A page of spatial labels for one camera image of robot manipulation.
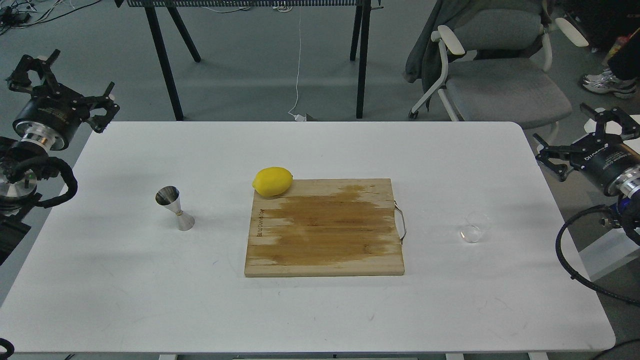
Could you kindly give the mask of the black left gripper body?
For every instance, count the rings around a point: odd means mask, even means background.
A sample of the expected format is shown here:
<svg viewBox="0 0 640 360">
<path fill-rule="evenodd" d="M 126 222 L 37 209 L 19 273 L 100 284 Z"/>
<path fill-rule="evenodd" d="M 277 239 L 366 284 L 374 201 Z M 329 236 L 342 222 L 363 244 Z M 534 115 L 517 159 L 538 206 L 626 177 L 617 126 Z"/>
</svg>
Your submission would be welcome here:
<svg viewBox="0 0 640 360">
<path fill-rule="evenodd" d="M 84 96 L 62 83 L 57 89 L 42 84 L 32 89 L 13 129 L 21 137 L 41 130 L 50 139 L 50 150 L 66 150 L 80 125 L 90 119 L 90 112 L 102 107 L 102 95 Z"/>
</svg>

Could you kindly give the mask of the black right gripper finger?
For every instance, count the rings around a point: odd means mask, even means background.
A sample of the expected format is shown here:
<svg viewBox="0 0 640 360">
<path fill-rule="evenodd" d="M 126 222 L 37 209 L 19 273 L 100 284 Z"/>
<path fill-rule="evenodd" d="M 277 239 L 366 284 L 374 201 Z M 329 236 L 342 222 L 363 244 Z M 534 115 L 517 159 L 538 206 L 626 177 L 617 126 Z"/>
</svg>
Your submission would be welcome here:
<svg viewBox="0 0 640 360">
<path fill-rule="evenodd" d="M 587 116 L 583 126 L 585 133 L 596 133 L 598 127 L 604 133 L 619 135 L 623 141 L 635 141 L 639 138 L 639 116 L 628 114 L 620 107 L 611 109 L 592 108 L 585 103 L 580 104 L 580 111 Z"/>
<path fill-rule="evenodd" d="M 550 145 L 538 133 L 534 133 L 533 138 L 541 146 L 535 159 L 542 166 L 545 166 L 559 182 L 565 182 L 573 171 L 583 169 L 581 165 L 576 165 L 574 162 L 574 157 L 583 154 L 582 146 Z"/>
</svg>

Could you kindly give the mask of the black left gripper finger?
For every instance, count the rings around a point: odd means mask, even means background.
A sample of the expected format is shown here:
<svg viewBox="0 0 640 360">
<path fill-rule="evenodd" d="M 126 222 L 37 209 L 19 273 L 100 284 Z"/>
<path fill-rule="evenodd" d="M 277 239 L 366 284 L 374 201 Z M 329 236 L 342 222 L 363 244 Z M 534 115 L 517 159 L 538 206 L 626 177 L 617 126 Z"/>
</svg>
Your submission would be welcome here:
<svg viewBox="0 0 640 360">
<path fill-rule="evenodd" d="M 23 55 L 16 68 L 6 78 L 7 88 L 13 92 L 22 92 L 31 96 L 60 96 L 61 85 L 51 70 L 52 64 L 60 53 L 61 50 L 56 48 L 49 57 L 44 59 L 28 54 Z M 37 73 L 39 85 L 33 85 L 30 72 Z"/>
<path fill-rule="evenodd" d="M 110 82 L 102 95 L 80 97 L 80 121 L 87 123 L 95 133 L 103 133 L 121 109 L 112 99 L 115 83 Z M 95 110 L 105 110 L 105 114 L 93 114 Z"/>
</svg>

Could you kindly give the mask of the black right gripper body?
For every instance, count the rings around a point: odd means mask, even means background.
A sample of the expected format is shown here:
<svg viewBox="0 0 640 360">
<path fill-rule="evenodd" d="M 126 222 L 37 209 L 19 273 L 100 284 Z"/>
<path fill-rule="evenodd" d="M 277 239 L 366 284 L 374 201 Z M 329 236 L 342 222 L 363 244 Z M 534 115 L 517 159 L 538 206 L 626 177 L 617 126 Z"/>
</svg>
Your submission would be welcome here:
<svg viewBox="0 0 640 360">
<path fill-rule="evenodd" d="M 570 156 L 571 166 L 605 196 L 620 194 L 618 178 L 640 164 L 639 154 L 626 145 L 618 134 L 605 133 L 601 140 L 596 139 L 594 134 L 586 134 L 573 142 L 573 146 L 585 151 Z"/>
</svg>

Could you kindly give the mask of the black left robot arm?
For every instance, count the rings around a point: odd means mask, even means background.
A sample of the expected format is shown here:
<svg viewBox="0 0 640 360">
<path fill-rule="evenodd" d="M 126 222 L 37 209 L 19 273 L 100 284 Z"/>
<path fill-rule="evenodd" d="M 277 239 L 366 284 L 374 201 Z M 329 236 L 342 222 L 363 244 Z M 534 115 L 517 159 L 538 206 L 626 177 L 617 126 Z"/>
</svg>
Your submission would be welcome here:
<svg viewBox="0 0 640 360">
<path fill-rule="evenodd" d="M 29 233 L 24 222 L 34 208 L 57 207 L 78 191 L 72 167 L 52 151 L 66 150 L 80 125 L 102 133 L 120 110 L 114 82 L 102 95 L 84 96 L 63 85 L 51 70 L 60 50 L 48 57 L 25 54 L 7 78 L 10 91 L 30 96 L 13 121 L 19 139 L 1 138 L 1 260 Z"/>
</svg>

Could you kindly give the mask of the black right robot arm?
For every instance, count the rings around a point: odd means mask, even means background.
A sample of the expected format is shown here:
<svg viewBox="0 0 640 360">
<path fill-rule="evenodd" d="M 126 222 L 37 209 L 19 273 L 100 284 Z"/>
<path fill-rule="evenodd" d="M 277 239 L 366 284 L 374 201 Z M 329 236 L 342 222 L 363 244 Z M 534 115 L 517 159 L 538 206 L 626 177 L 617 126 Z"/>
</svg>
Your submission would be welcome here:
<svg viewBox="0 0 640 360">
<path fill-rule="evenodd" d="M 575 221 L 589 214 L 601 214 L 603 226 L 622 229 L 634 244 L 639 243 L 640 156 L 626 144 L 626 141 L 638 139 L 639 123 L 620 107 L 597 111 L 581 103 L 580 110 L 594 121 L 594 130 L 570 145 L 550 145 L 539 134 L 534 134 L 540 146 L 535 159 L 560 182 L 567 180 L 572 171 L 582 173 L 604 196 L 616 196 L 617 203 L 592 206 L 565 221 L 555 239 L 557 259 L 572 280 L 604 296 L 638 306 L 637 300 L 611 292 L 582 276 L 569 264 L 562 251 L 563 233 Z"/>
</svg>

